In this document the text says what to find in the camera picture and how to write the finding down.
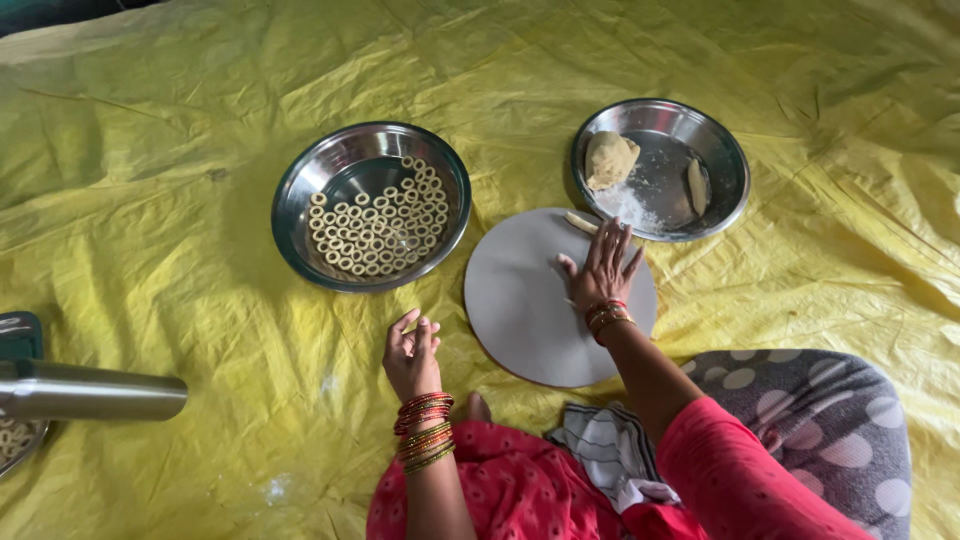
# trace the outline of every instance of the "dough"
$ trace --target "dough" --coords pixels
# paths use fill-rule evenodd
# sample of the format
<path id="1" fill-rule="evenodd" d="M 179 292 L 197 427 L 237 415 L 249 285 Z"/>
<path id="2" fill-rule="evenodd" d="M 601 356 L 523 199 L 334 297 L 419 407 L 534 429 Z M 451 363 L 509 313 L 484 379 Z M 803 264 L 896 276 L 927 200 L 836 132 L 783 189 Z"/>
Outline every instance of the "dough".
<path id="1" fill-rule="evenodd" d="M 640 147 L 614 132 L 597 132 L 587 145 L 587 187 L 606 189 L 627 180 Z"/>
<path id="2" fill-rule="evenodd" d="M 588 223 L 587 220 L 573 212 L 567 212 L 564 218 L 567 222 L 569 222 L 570 225 L 587 234 L 597 234 L 597 229 L 599 229 L 596 225 Z"/>
<path id="3" fill-rule="evenodd" d="M 708 201 L 707 180 L 704 178 L 703 171 L 700 170 L 699 160 L 690 160 L 690 166 L 686 169 L 686 183 L 690 185 L 693 211 L 697 212 L 697 215 L 704 215 Z"/>

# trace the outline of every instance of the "hand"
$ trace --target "hand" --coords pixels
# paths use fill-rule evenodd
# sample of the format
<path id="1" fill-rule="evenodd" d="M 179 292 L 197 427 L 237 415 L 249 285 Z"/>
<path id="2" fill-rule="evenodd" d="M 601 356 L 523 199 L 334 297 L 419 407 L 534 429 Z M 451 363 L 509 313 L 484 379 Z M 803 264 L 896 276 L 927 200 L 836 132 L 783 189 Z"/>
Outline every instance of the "hand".
<path id="1" fill-rule="evenodd" d="M 418 315 L 420 309 L 415 307 L 390 325 L 383 351 L 383 370 L 402 404 L 423 394 L 443 391 L 440 365 L 433 356 L 440 347 L 440 338 L 433 336 L 440 330 L 440 323 L 430 324 L 430 319 L 421 317 L 415 330 L 403 332 Z"/>
<path id="2" fill-rule="evenodd" d="M 557 255 L 557 262 L 570 278 L 570 296 L 580 313 L 586 313 L 591 307 L 608 300 L 627 301 L 630 283 L 640 263 L 643 261 L 644 248 L 636 250 L 636 255 L 623 266 L 623 258 L 633 237 L 634 228 L 628 225 L 620 227 L 620 218 L 605 222 L 597 230 L 584 267 L 577 270 L 577 263 L 570 257 Z"/>

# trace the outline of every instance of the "round rolling board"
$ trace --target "round rolling board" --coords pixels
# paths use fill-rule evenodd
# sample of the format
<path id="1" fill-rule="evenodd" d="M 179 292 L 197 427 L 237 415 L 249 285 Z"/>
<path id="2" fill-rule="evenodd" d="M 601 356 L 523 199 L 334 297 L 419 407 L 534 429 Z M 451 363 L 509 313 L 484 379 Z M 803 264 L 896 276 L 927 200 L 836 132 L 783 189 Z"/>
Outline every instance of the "round rolling board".
<path id="1" fill-rule="evenodd" d="M 566 301 L 566 274 L 557 254 L 582 268 L 591 240 L 567 223 L 568 211 L 535 209 L 497 224 L 470 256 L 464 298 L 473 331 L 497 363 L 533 382 L 575 387 L 616 375 L 616 366 Z M 574 213 L 599 225 L 590 214 Z M 635 251 L 631 245 L 626 260 Z M 657 319 L 657 290 L 646 262 L 636 271 L 627 308 L 649 335 Z"/>

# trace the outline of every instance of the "yellow plastic sheet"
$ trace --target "yellow plastic sheet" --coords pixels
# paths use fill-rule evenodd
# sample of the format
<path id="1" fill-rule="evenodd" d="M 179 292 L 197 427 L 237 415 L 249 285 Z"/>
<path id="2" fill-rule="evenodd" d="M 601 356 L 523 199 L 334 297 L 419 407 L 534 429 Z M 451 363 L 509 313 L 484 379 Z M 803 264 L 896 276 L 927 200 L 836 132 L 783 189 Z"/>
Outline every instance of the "yellow plastic sheet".
<path id="1" fill-rule="evenodd" d="M 388 322 L 443 324 L 444 383 L 539 433 L 562 391 L 483 354 L 462 285 L 485 231 L 571 198 L 574 132 L 608 103 L 686 102 L 753 172 L 727 231 L 648 244 L 655 337 L 865 356 L 906 406 L 913 536 L 960 530 L 960 18 L 946 0 L 177 0 L 0 40 L 0 310 L 51 359 L 190 385 L 162 424 L 60 424 L 0 483 L 0 536 L 360 538 L 392 454 Z M 338 295 L 270 233 L 280 175 L 337 128 L 427 128 L 474 211 L 437 269 Z"/>

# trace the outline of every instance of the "white cloth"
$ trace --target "white cloth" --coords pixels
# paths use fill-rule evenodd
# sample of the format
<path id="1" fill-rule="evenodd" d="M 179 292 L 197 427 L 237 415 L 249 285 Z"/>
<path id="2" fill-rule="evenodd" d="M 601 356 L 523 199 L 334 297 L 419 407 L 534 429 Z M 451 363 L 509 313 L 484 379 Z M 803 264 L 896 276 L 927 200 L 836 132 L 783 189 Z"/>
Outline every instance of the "white cloth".
<path id="1" fill-rule="evenodd" d="M 663 483 L 654 464 L 654 448 L 636 416 L 623 405 L 566 404 L 564 426 L 547 439 L 570 449 L 617 513 L 637 503 L 677 504 L 680 498 Z"/>

